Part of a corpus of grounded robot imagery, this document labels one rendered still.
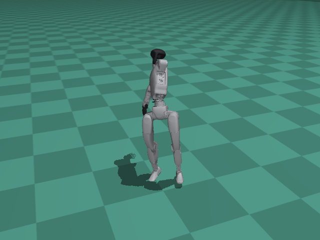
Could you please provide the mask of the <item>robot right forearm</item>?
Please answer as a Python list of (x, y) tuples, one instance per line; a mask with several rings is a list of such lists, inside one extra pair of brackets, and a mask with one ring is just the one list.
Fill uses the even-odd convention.
[(150, 102), (150, 99), (151, 99), (151, 92), (148, 91), (148, 89), (149, 89), (149, 85), (147, 86), (145, 97), (144, 97), (144, 101), (142, 103), (143, 107), (145, 107), (145, 104), (148, 104), (148, 106), (149, 106), (149, 102)]

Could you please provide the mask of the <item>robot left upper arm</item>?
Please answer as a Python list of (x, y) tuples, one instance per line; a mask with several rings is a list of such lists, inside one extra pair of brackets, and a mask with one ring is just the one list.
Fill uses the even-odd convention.
[(155, 64), (152, 64), (152, 68), (157, 65), (160, 71), (165, 71), (168, 66), (168, 61), (166, 59), (158, 59)]

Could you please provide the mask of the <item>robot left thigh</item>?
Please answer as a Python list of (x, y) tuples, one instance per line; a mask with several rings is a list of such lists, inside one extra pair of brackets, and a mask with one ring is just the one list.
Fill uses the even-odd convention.
[(179, 125), (179, 114), (176, 111), (167, 110), (167, 123), (168, 129), (171, 136), (171, 150), (180, 150), (180, 125)]

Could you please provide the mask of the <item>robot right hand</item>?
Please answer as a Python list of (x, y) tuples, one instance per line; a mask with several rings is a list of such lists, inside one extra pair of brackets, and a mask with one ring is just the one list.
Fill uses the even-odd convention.
[(147, 113), (147, 108), (148, 108), (148, 104), (145, 104), (144, 106), (142, 106), (142, 114), (143, 116)]

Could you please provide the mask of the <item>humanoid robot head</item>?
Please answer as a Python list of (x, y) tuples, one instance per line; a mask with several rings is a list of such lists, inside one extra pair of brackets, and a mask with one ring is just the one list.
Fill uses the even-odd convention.
[(164, 59), (166, 56), (166, 53), (162, 49), (153, 49), (150, 53), (152, 57), (152, 64), (155, 65), (157, 59)]

